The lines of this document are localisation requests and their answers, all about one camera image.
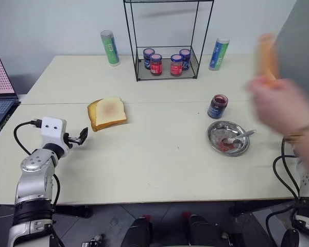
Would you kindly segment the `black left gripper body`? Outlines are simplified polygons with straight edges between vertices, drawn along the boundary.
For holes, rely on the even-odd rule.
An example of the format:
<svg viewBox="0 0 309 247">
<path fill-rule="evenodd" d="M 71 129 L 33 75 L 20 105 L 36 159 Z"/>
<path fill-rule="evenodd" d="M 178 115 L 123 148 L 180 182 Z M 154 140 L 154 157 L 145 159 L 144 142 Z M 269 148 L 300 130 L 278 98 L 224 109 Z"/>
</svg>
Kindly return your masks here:
<svg viewBox="0 0 309 247">
<path fill-rule="evenodd" d="M 63 141 L 68 146 L 68 148 L 72 148 L 73 144 L 79 144 L 80 138 L 78 137 L 70 137 L 68 133 L 64 133 Z"/>
</svg>

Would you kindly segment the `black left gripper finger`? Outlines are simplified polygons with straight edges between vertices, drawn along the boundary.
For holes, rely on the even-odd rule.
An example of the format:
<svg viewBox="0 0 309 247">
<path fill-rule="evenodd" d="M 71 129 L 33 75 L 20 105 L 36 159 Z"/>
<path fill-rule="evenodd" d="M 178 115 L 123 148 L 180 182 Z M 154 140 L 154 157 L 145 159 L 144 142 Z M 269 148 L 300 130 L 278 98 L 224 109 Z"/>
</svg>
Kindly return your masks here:
<svg viewBox="0 0 309 247">
<path fill-rule="evenodd" d="M 82 145 L 88 136 L 88 127 L 82 129 L 78 137 L 78 145 Z"/>
</svg>

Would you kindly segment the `person's bare hand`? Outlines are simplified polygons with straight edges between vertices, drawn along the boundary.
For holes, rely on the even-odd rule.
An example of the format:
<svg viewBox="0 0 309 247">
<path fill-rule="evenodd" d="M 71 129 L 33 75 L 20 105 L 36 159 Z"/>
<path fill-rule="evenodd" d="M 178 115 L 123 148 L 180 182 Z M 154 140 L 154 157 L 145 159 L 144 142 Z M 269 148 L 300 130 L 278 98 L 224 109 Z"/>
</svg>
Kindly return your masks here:
<svg viewBox="0 0 309 247">
<path fill-rule="evenodd" d="M 309 131 L 309 98 L 291 80 L 267 84 L 264 77 L 255 77 L 249 92 L 262 123 L 284 136 Z"/>
</svg>

